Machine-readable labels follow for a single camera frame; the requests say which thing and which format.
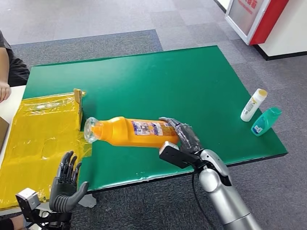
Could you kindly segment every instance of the yellow plastic bag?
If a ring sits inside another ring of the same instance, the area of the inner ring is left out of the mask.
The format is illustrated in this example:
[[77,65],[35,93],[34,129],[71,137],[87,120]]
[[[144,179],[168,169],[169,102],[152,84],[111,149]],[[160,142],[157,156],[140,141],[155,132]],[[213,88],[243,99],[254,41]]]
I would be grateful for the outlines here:
[[79,132],[82,92],[23,99],[0,169],[0,209],[17,206],[15,195],[29,187],[48,200],[61,157],[73,150],[80,161],[91,145]]

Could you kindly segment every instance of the green mat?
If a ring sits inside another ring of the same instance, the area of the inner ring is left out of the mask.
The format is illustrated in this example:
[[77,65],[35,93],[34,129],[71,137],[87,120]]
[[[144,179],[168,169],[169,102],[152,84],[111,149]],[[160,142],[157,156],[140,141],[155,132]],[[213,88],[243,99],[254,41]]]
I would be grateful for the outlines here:
[[[86,91],[83,117],[156,120],[191,125],[205,148],[226,164],[285,154],[273,131],[256,137],[240,114],[250,94],[217,46],[33,67],[23,98]],[[159,159],[158,149],[93,143],[79,183],[90,190],[191,172]]]

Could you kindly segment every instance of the silver robotic arm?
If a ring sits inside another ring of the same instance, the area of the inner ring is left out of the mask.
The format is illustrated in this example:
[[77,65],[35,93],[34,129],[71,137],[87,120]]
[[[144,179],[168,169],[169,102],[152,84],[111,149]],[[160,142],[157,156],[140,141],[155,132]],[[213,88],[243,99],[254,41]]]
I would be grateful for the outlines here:
[[219,156],[209,149],[200,158],[210,165],[200,173],[201,186],[208,193],[225,230],[261,230],[261,227],[233,186],[229,170]]
[[166,142],[160,149],[163,160],[185,168],[193,166],[201,186],[208,193],[225,230],[261,230],[244,201],[233,186],[229,170],[216,153],[203,149],[191,126],[172,118],[162,117],[174,127],[181,147]]

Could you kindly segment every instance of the white bottle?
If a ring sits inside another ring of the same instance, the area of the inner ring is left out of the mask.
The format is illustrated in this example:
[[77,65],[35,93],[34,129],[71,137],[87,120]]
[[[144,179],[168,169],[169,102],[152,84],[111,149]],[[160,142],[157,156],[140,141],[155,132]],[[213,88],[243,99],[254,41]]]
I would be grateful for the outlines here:
[[254,113],[264,101],[268,92],[265,90],[257,89],[247,104],[243,109],[240,114],[240,119],[243,121],[250,121]]

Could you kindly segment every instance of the robotic thumb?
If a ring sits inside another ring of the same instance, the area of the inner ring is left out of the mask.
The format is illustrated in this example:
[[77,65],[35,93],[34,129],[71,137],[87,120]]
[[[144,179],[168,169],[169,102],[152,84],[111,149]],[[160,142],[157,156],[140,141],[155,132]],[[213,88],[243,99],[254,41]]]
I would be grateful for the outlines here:
[[88,189],[88,186],[89,186],[88,182],[83,182],[82,185],[80,185],[80,188],[78,191],[76,191],[72,196],[68,197],[65,207],[66,212],[70,212],[73,210],[74,207],[76,207],[79,201],[80,201],[86,194],[87,190]]

